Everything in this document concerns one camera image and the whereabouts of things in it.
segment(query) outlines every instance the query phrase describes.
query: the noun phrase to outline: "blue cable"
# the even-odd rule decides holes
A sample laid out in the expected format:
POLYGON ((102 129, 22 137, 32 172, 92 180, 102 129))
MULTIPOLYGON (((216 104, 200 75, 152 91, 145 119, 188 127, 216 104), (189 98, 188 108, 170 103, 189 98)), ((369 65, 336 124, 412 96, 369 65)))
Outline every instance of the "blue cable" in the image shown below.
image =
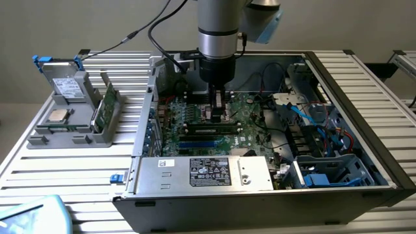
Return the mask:
MULTIPOLYGON (((317 124, 316 124, 316 122, 314 122, 314 120, 313 120, 313 118, 310 117, 310 116, 308 116, 305 113, 302 113, 298 109, 297 109, 297 107, 296 106, 290 106, 290 110, 292 111, 294 111, 301 117, 304 117, 304 118, 306 118, 309 121, 310 121, 310 123, 313 124, 313 126, 316 126, 317 124)), ((326 134, 325 134, 325 132, 318 128, 317 129, 317 132, 318 132, 318 134, 322 136, 322 138, 324 139, 326 139, 326 134)), ((330 155, 330 148, 329 148, 329 145, 326 146, 326 152, 328 152, 328 154, 326 154, 326 157, 330 155)))

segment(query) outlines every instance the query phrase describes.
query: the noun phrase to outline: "blue latch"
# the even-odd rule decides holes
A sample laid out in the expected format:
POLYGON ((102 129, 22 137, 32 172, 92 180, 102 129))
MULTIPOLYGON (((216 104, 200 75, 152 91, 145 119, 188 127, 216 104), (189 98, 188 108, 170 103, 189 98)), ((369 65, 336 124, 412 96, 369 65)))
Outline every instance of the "blue latch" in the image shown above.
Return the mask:
POLYGON ((52 57, 40 57, 38 62, 50 62, 53 60, 52 57))
POLYGON ((84 65, 82 65, 82 60, 80 59, 80 56, 74 56, 73 57, 73 61, 76 62, 76 64, 77 64, 77 68, 78 68, 78 70, 80 71, 84 71, 84 65))
POLYGON ((41 70, 41 66, 38 65, 38 59, 37 58, 38 58, 38 56, 33 55, 32 60, 33 60, 34 66, 37 67, 38 72, 42 73, 44 71, 41 70))
POLYGON ((122 178, 124 178, 124 175, 121 174, 113 174, 110 177, 109 177, 109 183, 110 184, 122 184, 122 178))

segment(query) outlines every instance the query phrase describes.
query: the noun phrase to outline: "warning label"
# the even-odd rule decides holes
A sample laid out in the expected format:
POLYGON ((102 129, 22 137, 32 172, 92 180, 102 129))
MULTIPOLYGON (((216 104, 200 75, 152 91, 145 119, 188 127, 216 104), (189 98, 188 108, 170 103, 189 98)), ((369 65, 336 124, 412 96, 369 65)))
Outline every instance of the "warning label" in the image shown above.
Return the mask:
POLYGON ((81 98, 84 97, 82 91, 80 90, 78 83, 73 78, 58 78, 53 79, 54 85, 60 91, 60 94, 65 98, 81 98))
POLYGON ((192 187, 232 184, 228 158, 190 158, 189 184, 192 187))

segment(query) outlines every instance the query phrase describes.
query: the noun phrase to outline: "red cable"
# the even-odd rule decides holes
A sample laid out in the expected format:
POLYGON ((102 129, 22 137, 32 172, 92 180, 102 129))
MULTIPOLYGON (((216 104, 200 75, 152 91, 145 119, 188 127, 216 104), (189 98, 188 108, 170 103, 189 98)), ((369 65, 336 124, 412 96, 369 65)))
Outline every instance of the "red cable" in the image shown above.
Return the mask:
POLYGON ((161 98, 161 99, 158 99, 158 103, 161 102, 161 101, 164 101, 165 100, 165 104, 168 104, 169 103, 169 101, 172 100, 174 98, 174 95, 172 95, 172 96, 169 96, 169 97, 164 97, 164 98, 161 98))
POLYGON ((350 152, 352 146, 353 146, 353 138, 348 132, 344 131, 344 134, 349 138, 349 146, 348 146, 346 152, 350 152))

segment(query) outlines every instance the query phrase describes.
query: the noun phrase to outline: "blue drive bracket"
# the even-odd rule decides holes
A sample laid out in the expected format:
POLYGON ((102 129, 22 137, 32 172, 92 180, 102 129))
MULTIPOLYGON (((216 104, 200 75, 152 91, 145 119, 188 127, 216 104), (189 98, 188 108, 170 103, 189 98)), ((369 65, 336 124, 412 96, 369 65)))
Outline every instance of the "blue drive bracket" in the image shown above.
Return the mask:
POLYGON ((82 65, 82 60, 80 59, 80 56, 78 56, 78 55, 76 55, 76 56, 73 57, 73 61, 74 61, 76 64, 77 64, 78 70, 80 70, 80 71, 85 71, 85 70, 84 70, 84 65, 82 65))
MULTIPOLYGON (((38 72, 40 72, 40 73, 44 73, 42 69, 41 69, 41 68, 42 68, 42 65, 44 65, 45 62, 53 62, 53 58, 52 58, 50 56, 40 57, 40 58, 38 58, 38 56, 34 55, 34 56, 32 57, 32 61, 33 61, 33 63, 34 63, 34 66, 37 67, 38 72)), ((76 56, 73 57, 73 62, 76 63, 78 70, 80 70, 80 71, 85 71, 85 69, 84 69, 84 64, 82 64, 82 60, 81 60, 81 58, 80 58, 78 55, 76 55, 76 56)))
POLYGON ((40 73, 44 72, 44 71, 41 70, 42 63, 44 63, 44 62, 50 62, 52 60, 53 60, 52 57, 40 57, 40 58, 38 58, 37 55, 34 55, 34 56, 32 57, 32 61, 33 61, 33 63, 34 63, 34 66, 37 67, 37 70, 38 70, 40 73))
POLYGON ((308 174, 304 181, 308 188, 354 187, 360 185, 361 178, 354 178, 349 182, 329 183, 325 174, 308 174))

